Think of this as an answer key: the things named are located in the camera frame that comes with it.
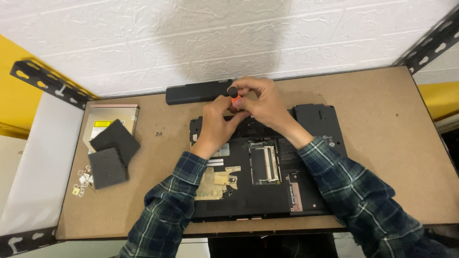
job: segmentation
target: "plaid shirt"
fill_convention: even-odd
[[[423,236],[423,226],[403,211],[395,191],[359,163],[316,138],[298,151],[336,219],[367,257],[452,257]],[[172,175],[145,196],[145,209],[128,234],[120,257],[173,258],[194,210],[207,160],[183,152]]]

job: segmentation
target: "wooden desk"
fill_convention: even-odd
[[[459,178],[406,67],[277,81],[287,108],[305,103],[336,107],[347,153],[391,185],[395,200],[423,224],[459,223]],[[57,239],[125,237],[144,195],[169,176],[189,150],[189,122],[205,103],[168,106],[165,95],[94,101],[139,104],[135,132],[142,147],[129,164],[130,180],[98,193],[72,194],[88,162],[78,140]],[[84,114],[86,125],[88,108]],[[185,234],[336,229],[333,216],[190,224]]]

